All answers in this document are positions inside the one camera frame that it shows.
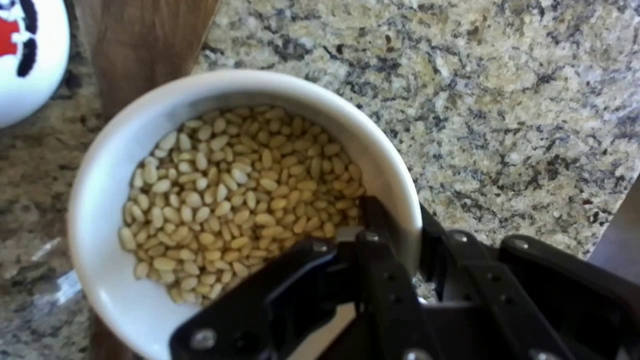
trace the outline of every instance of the pile of pine nuts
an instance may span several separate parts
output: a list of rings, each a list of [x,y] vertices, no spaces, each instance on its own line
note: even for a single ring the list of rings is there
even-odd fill
[[[215,110],[164,137],[133,177],[121,245],[135,276],[209,305],[305,236],[361,221],[361,169],[282,108]]]

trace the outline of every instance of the speckled granite surface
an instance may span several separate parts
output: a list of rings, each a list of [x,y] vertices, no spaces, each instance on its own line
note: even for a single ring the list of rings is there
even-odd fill
[[[449,228],[587,256],[640,171],[639,21],[632,0],[224,0],[196,73],[319,83],[381,124]],[[74,50],[57,98],[0,131],[0,359],[88,356],[64,212],[102,127]]]

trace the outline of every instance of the white container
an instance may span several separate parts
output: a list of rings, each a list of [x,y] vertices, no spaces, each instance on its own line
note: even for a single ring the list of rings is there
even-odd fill
[[[55,94],[68,50],[62,0],[0,0],[0,129],[34,114]]]
[[[361,164],[368,194],[394,214],[403,231],[398,254],[409,269],[419,262],[416,188],[392,143],[358,108],[316,85],[274,73],[224,71],[171,83],[102,131],[78,171],[68,214],[70,254],[91,305],[144,359],[169,359],[171,334],[199,309],[173,305],[163,287],[133,276],[135,256],[118,242],[133,173],[185,121],[252,104],[282,106],[337,137]]]

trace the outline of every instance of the granite countertop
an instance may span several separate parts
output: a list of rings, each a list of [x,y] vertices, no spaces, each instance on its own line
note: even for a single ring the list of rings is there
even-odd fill
[[[640,171],[639,23],[637,0],[234,0],[195,73],[319,83],[381,124],[444,226],[589,256]],[[102,127],[74,48],[53,103],[0,131],[0,359],[88,356],[64,214]]]

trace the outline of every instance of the wooden utensil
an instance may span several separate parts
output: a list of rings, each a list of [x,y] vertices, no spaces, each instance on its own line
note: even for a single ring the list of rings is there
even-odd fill
[[[219,0],[77,0],[81,38],[98,80],[102,117],[190,73]],[[135,354],[93,319],[91,359]]]

